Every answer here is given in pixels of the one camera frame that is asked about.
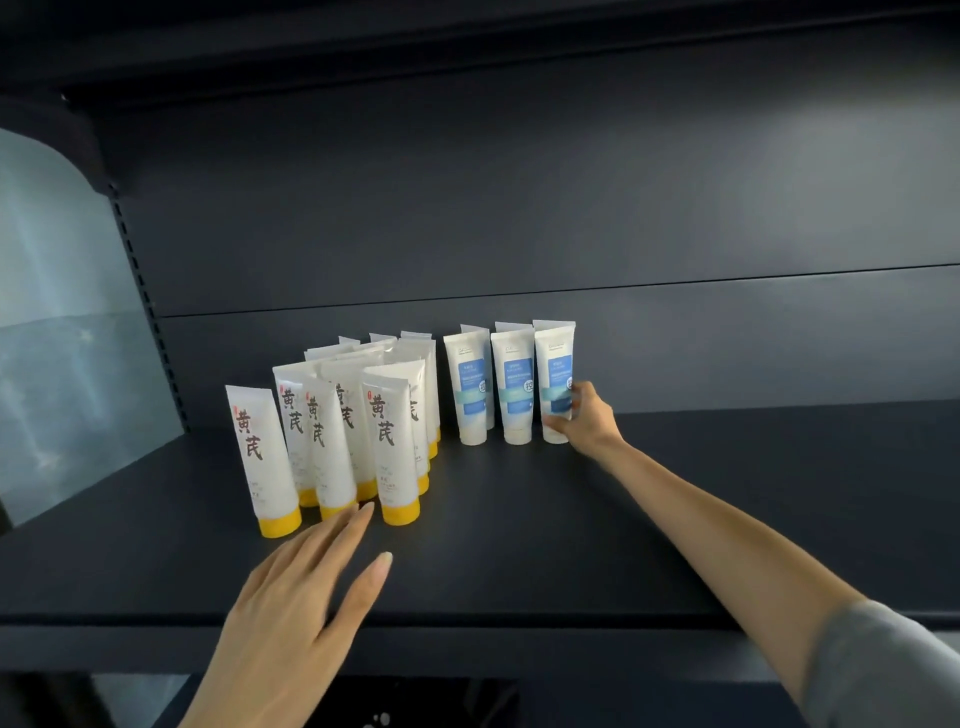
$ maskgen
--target left hand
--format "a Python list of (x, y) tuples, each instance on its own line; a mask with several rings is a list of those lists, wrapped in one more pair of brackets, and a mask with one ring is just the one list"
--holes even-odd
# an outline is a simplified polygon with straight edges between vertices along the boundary
[(373, 504), (307, 528), (253, 570), (180, 728), (301, 728), (347, 657), (393, 556), (381, 553), (326, 623)]

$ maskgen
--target hand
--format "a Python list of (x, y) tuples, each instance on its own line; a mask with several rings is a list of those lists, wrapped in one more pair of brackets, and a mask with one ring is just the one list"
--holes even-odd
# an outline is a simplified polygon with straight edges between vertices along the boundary
[(573, 419), (543, 415), (543, 423), (566, 435), (570, 445), (594, 460), (623, 443), (623, 436), (613, 418), (613, 409), (597, 394), (588, 381), (573, 382)]
[(180, 728), (301, 728), (347, 657), (393, 561), (381, 553), (326, 623), (373, 504), (307, 528), (253, 570)]

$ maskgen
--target dark gray shelf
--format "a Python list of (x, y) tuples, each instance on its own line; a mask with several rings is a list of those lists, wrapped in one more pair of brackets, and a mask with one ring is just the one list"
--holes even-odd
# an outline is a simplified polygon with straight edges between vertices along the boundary
[[(960, 401), (621, 423), (868, 595), (960, 628)], [(203, 669), (275, 546), (257, 534), (232, 434), (185, 435), (0, 539), (0, 583), (13, 586), (0, 594), (0, 667)], [(494, 431), (466, 448), (448, 426), (420, 520), (377, 518), (349, 573), (383, 549), (395, 566), (355, 672), (555, 674), (617, 644), (648, 645), (655, 662), (690, 640), (739, 640), (679, 553), (570, 447), (512, 448)], [(524, 645), (538, 652), (521, 658)], [(677, 659), (660, 661), (676, 671)]]

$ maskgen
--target fingernail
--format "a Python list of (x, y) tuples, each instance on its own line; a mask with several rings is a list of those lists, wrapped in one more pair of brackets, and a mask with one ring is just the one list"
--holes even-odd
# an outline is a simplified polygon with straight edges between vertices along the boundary
[(384, 551), (379, 556), (376, 557), (376, 561), (373, 562), (373, 580), (376, 582), (383, 582), (387, 578), (387, 574), (390, 573), (390, 565), (394, 562), (394, 554), (390, 551)]

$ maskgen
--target forearm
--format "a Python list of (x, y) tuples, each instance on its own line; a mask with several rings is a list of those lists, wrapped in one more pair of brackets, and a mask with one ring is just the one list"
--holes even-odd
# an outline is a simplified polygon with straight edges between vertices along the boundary
[(626, 443), (612, 443), (599, 461), (673, 542), (799, 702), (827, 620), (865, 597), (772, 528)]

